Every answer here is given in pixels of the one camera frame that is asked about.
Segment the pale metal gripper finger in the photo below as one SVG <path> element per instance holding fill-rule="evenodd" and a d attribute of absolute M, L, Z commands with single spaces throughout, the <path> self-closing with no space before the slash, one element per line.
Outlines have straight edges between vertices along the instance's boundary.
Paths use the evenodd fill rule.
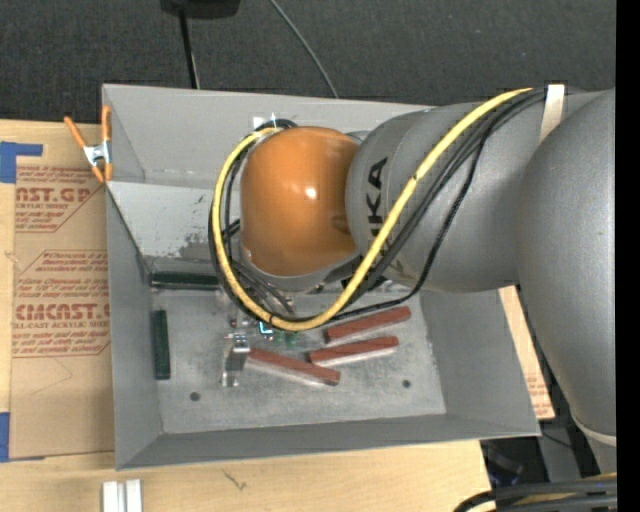
<path fill-rule="evenodd" d="M 238 377 L 244 370 L 250 351 L 251 346 L 247 335 L 243 332 L 234 333 L 223 361 L 221 377 L 223 387 L 231 388 L 238 385 Z"/>

